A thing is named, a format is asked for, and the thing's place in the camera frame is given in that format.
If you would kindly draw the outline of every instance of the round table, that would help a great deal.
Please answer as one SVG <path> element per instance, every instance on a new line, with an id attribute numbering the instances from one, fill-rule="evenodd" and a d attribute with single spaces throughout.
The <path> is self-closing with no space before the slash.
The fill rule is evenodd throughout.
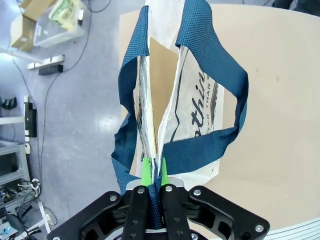
<path id="1" fill-rule="evenodd" d="M 267 219 L 271 230 L 320 217 L 320 17 L 211 8 L 221 44 L 248 73 L 249 97 L 244 127 L 205 186 Z M 120 18 L 120 64 L 138 15 Z M 235 106 L 225 90 L 223 128 L 233 125 Z"/>

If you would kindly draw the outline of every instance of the metal rack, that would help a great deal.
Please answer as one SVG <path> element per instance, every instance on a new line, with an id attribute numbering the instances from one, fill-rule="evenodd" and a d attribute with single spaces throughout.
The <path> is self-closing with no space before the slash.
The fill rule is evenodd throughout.
<path id="1" fill-rule="evenodd" d="M 5 184 L 19 179 L 30 181 L 25 146 L 23 144 L 0 141 L 0 156 L 8 154 L 15 154 L 18 168 L 14 172 L 0 176 L 0 186 L 4 186 Z M 29 200 L 35 198 L 35 193 L 32 189 L 26 189 L 21 192 L 17 192 L 16 194 L 17 197 L 15 197 L 13 200 L 6 203 L 1 203 L 0 210 L 5 209 L 6 212 L 12 211 L 23 204 L 23 202 L 28 202 Z"/>

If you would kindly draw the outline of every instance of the gray floor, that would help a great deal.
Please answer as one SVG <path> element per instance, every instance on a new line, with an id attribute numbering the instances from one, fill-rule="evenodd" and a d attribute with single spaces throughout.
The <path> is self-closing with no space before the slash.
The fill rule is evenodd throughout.
<path id="1" fill-rule="evenodd" d="M 92 8 L 99 10 L 108 0 L 92 0 Z M 144 0 L 112 0 L 101 13 L 92 15 L 89 40 L 81 61 L 72 70 L 55 78 L 38 76 L 37 71 L 25 70 L 26 61 L 15 58 L 22 69 L 38 110 L 39 138 L 31 140 L 31 173 L 40 177 L 37 141 L 40 151 L 43 143 L 42 195 L 45 206 L 57 217 L 58 225 L 75 215 L 86 205 L 107 191 L 119 187 L 111 163 L 114 133 L 120 126 L 118 97 L 118 32 L 121 14 L 140 9 Z M 209 0 L 210 3 L 242 4 L 242 0 Z M 263 5 L 266 0 L 244 0 L 245 4 Z M 0 0 L 0 46 L 10 41 L 10 23 L 19 14 L 15 0 Z M 90 14 L 84 19 L 85 36 L 44 49 L 35 48 L 33 54 L 51 57 L 65 54 L 64 66 L 69 69 L 79 59 L 86 43 Z M 28 94 L 22 76 L 12 57 L 0 54 L 0 96 L 17 97 L 18 107 L 0 110 L 0 116 L 22 114 L 23 97 Z M 0 137 L 23 143 L 22 124 L 0 126 Z M 38 239 L 45 239 L 38 234 Z"/>

